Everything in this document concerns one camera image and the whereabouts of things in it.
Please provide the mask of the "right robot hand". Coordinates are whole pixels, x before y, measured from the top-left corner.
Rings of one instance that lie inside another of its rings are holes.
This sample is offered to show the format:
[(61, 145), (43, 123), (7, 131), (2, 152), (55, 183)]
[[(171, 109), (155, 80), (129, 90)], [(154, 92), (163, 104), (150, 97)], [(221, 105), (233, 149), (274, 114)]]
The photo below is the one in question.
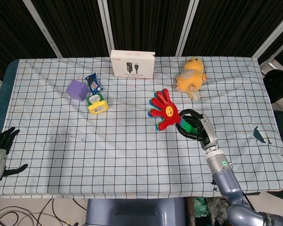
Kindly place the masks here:
[(179, 116), (181, 122), (176, 124), (176, 129), (182, 136), (199, 141), (202, 149), (207, 153), (218, 149), (218, 138), (205, 114), (185, 109), (179, 113)]

